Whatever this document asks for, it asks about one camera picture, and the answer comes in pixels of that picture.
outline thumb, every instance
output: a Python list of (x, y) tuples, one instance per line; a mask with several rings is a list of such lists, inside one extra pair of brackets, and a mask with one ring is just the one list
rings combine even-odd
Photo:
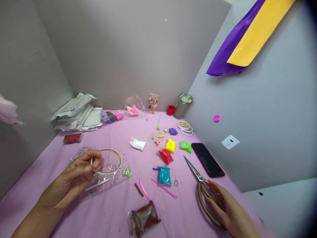
[(206, 197), (206, 200), (210, 204), (212, 209), (217, 213), (221, 221), (223, 222), (227, 216), (226, 213), (218, 206), (218, 204), (214, 200), (208, 197)]
[(92, 165), (81, 165), (63, 174), (64, 182), (70, 182), (74, 178), (92, 171)]

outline paper stack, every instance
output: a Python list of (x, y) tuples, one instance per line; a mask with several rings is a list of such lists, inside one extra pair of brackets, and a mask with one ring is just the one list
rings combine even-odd
[(62, 131), (93, 131), (102, 125), (100, 115), (102, 108), (93, 107), (90, 101), (96, 99), (90, 94), (79, 93), (52, 116), (57, 119), (55, 129)]

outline hand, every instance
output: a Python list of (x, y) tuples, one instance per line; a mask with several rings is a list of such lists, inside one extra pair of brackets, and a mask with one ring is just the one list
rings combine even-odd
[(45, 210), (64, 211), (66, 207), (102, 170), (104, 159), (99, 150), (89, 150), (75, 159), (41, 195), (37, 207)]
[(211, 199), (207, 198), (207, 201), (218, 214), (230, 236), (234, 238), (261, 237), (248, 212), (231, 193), (215, 182), (211, 182), (211, 185), (222, 196), (226, 208), (225, 212)]

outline gold scissor handle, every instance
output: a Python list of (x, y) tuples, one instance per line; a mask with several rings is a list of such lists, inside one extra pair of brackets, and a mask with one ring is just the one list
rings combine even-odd
[[(217, 192), (215, 191), (215, 189), (211, 186), (211, 184), (210, 184), (207, 180), (205, 180), (204, 182), (205, 182), (206, 184), (208, 184), (209, 187), (212, 189), (212, 191), (214, 192), (214, 194), (215, 194), (215, 196), (216, 196), (216, 198), (217, 198), (218, 204), (220, 204), (221, 209), (224, 210), (223, 205), (222, 205), (222, 203), (221, 203), (221, 201), (220, 201), (220, 199), (219, 199), (219, 196), (218, 196)], [(217, 221), (209, 214), (209, 212), (207, 211), (207, 208), (206, 208), (204, 202), (202, 201), (201, 189), (204, 191), (204, 193), (206, 194), (206, 196), (207, 196), (209, 199), (212, 199), (213, 201), (215, 201), (215, 200), (208, 194), (208, 192), (206, 191), (204, 185), (199, 182), (199, 183), (198, 183), (198, 197), (199, 197), (199, 201), (200, 201), (201, 207), (203, 208), (205, 214), (206, 214), (206, 215), (209, 217), (209, 219), (210, 219), (213, 223), (215, 223), (218, 227), (220, 227), (220, 228), (223, 229), (223, 230), (226, 230), (226, 228), (224, 227), (224, 225), (222, 225), (222, 224), (220, 224), (219, 222), (217, 222)]]

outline scissors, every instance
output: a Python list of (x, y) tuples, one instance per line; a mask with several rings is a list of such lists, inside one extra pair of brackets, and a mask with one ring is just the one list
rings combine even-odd
[[(217, 221), (209, 214), (209, 212), (207, 211), (207, 208), (206, 208), (204, 202), (202, 201), (202, 197), (201, 197), (201, 190), (203, 190), (204, 193), (205, 193), (205, 195), (206, 195), (209, 199), (213, 200), (216, 204), (218, 204), (218, 206), (219, 206), (223, 211), (225, 211), (225, 208), (224, 208), (222, 202), (220, 201), (220, 198), (219, 198), (219, 196), (218, 196), (218, 193), (215, 191), (214, 187), (211, 185), (211, 181), (204, 179), (204, 177), (195, 169), (195, 167), (192, 165), (192, 163), (189, 162), (189, 160), (188, 160), (185, 156), (184, 156), (184, 158), (186, 159), (186, 161), (187, 161), (189, 167), (193, 170), (194, 174), (196, 175), (197, 179), (199, 180), (199, 182), (198, 182), (198, 197), (199, 197), (199, 201), (200, 201), (200, 204), (201, 204), (201, 206), (202, 206), (204, 212), (206, 213), (206, 215), (209, 217), (209, 219), (210, 219), (213, 223), (215, 223), (215, 224), (216, 224), (218, 227), (220, 227), (221, 229), (226, 230), (226, 228), (225, 228), (222, 224), (220, 224), (219, 222), (217, 222)], [(205, 189), (203, 183), (206, 183), (206, 184), (209, 186), (209, 188), (213, 191), (213, 193), (214, 193), (215, 196), (216, 196), (217, 202), (208, 194), (208, 192), (206, 191), (206, 189)]]

